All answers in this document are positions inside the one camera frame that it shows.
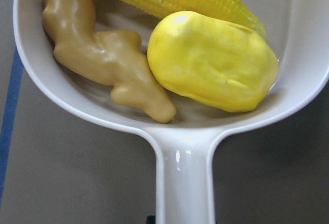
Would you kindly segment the beige plastic dustpan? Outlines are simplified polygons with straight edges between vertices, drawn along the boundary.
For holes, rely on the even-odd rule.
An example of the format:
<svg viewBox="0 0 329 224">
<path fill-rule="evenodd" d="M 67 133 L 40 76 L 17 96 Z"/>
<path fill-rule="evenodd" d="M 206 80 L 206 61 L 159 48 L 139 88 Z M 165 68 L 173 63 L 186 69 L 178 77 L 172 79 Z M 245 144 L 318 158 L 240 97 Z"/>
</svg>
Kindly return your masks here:
<svg viewBox="0 0 329 224">
<path fill-rule="evenodd" d="M 106 98 L 104 87 L 64 71 L 42 28 L 42 0 L 14 0 L 17 50 L 36 86 L 89 122 L 139 135 L 156 156 L 157 223 L 215 223 L 212 159 L 226 137 L 280 121 L 312 101 L 328 81 L 328 0 L 246 0 L 267 25 L 280 70 L 253 112 L 229 114 L 174 96 L 178 118 L 159 124 Z"/>
</svg>

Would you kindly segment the yellow toy potato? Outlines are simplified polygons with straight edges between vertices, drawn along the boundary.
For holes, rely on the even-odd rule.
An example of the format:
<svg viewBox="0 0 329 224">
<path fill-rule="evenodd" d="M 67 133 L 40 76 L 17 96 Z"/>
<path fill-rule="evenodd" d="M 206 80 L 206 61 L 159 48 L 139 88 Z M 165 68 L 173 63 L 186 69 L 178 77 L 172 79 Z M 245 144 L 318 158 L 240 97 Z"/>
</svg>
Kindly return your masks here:
<svg viewBox="0 0 329 224">
<path fill-rule="evenodd" d="M 162 87 L 231 113 L 254 110 L 279 69 L 276 55 L 256 32 L 191 11 L 157 24 L 147 57 Z"/>
</svg>

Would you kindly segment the tan toy ginger root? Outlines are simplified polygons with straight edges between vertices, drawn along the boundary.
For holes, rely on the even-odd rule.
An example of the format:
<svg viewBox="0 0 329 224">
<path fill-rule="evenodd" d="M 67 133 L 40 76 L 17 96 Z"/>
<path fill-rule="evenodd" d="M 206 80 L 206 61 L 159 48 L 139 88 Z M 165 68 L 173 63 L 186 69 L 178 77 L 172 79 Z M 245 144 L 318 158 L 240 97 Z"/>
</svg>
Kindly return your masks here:
<svg viewBox="0 0 329 224">
<path fill-rule="evenodd" d="M 172 121 L 176 108 L 153 77 L 140 52 L 141 37 L 131 30 L 95 30 L 93 0 L 44 0 L 42 23 L 54 42 L 55 59 L 71 71 L 111 86 L 111 99 L 138 108 L 160 123 Z"/>
</svg>

